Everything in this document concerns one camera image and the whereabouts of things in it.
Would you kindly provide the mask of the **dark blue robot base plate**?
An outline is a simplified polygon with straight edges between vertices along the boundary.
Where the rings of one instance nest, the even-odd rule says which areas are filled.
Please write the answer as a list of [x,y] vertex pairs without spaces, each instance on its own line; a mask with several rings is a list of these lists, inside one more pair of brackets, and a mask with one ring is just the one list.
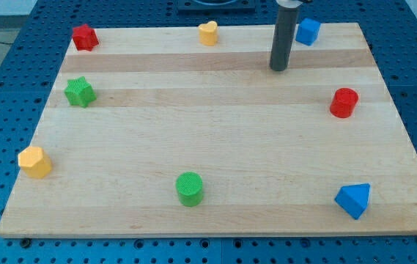
[[253,11],[256,0],[175,0],[178,12]]

